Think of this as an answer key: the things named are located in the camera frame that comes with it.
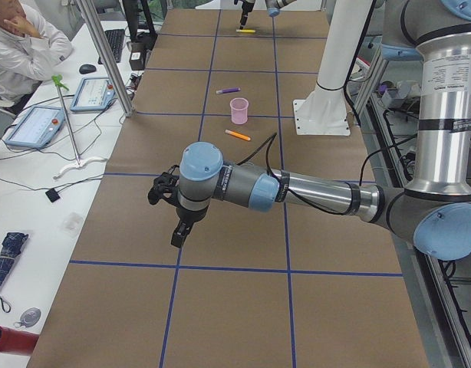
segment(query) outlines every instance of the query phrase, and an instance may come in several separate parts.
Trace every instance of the keyboard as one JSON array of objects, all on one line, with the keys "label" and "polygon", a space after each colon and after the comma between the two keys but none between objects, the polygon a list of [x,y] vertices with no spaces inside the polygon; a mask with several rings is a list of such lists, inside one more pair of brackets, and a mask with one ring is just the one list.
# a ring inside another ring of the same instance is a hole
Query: keyboard
[{"label": "keyboard", "polygon": [[[123,41],[125,39],[125,30],[124,29],[108,29],[104,31],[106,35],[107,43],[110,44],[111,50],[113,52],[114,60],[119,63],[121,61],[121,52],[123,51]],[[99,57],[99,64],[103,64],[102,60]]]}]

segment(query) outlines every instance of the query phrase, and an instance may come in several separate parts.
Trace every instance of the white desk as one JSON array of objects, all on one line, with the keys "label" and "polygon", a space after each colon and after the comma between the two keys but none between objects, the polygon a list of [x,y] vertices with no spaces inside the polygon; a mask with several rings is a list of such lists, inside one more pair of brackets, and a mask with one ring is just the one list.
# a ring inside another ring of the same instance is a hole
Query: white desk
[{"label": "white desk", "polygon": [[[105,21],[103,27],[104,29],[125,28],[126,22]],[[77,33],[72,44],[74,45],[72,55],[56,67],[56,74],[61,74],[63,83],[70,88],[69,93],[63,90],[64,94],[75,92],[82,77],[107,76],[104,66],[97,64],[97,52],[86,25]],[[121,63],[118,64],[125,83],[131,73],[128,59],[128,51],[125,47]],[[82,64],[94,64],[97,66],[97,71],[83,76],[78,73],[78,68]],[[54,84],[51,81],[44,82],[28,104],[36,104],[56,96],[57,90]],[[60,106],[58,100],[51,104],[56,107]],[[96,115],[96,113],[71,113],[72,127],[74,130],[84,127]],[[84,153],[83,158],[90,156],[110,157],[121,129],[122,116],[121,106],[116,102],[97,119],[102,134],[96,143]],[[98,133],[99,130],[93,123],[77,132],[74,136],[79,151],[85,149]],[[61,138],[64,139],[44,151],[59,152],[61,155],[73,159],[74,152],[67,134],[67,129],[64,127],[52,143]],[[0,158],[10,156],[18,156],[18,154],[9,152],[0,142]],[[105,163],[91,163],[81,170],[67,172],[60,180],[54,181],[53,175],[58,174],[61,167],[67,163],[54,154],[33,152],[25,156],[0,161],[0,177],[33,188],[51,188],[100,175],[105,168]],[[83,223],[72,234],[62,228],[63,222],[72,212],[78,214],[82,219],[87,217],[98,186],[99,181],[77,184],[64,190],[60,194],[61,199],[51,203],[44,190],[32,192],[0,181],[0,251],[7,232],[29,234],[22,254],[18,257],[11,273],[0,288],[0,295],[12,304],[12,311],[9,314],[4,313],[0,305],[1,326],[14,328],[13,323],[19,320],[23,311],[30,307],[37,307],[42,312],[40,321],[31,328],[22,327],[22,330],[36,334],[41,332]],[[0,368],[25,367],[28,360],[27,356],[0,353]]]}]

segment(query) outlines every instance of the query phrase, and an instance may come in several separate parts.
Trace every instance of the black mouse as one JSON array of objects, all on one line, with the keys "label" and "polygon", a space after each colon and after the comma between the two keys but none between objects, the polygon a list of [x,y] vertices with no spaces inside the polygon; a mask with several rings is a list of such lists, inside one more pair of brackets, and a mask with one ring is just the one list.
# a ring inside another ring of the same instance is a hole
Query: black mouse
[{"label": "black mouse", "polygon": [[84,64],[79,67],[79,73],[81,74],[94,73],[96,70],[97,68],[92,64]]}]

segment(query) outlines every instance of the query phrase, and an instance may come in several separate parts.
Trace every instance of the red cylinder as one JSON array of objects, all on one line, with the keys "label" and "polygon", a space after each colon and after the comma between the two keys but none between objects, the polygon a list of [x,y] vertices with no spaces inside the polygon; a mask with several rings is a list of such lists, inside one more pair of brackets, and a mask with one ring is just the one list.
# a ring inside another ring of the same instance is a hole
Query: red cylinder
[{"label": "red cylinder", "polygon": [[38,338],[36,333],[0,326],[0,353],[31,356]]}]

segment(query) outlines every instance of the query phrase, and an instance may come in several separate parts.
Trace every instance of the black umbrella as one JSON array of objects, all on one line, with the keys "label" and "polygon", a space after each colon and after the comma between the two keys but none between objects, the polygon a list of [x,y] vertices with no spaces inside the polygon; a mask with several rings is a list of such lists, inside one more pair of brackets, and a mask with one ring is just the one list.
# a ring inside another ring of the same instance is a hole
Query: black umbrella
[{"label": "black umbrella", "polygon": [[8,232],[2,242],[2,251],[0,252],[0,287],[4,282],[7,274],[10,272],[12,265],[18,255],[21,254],[22,245],[28,240],[29,235],[21,232]]}]

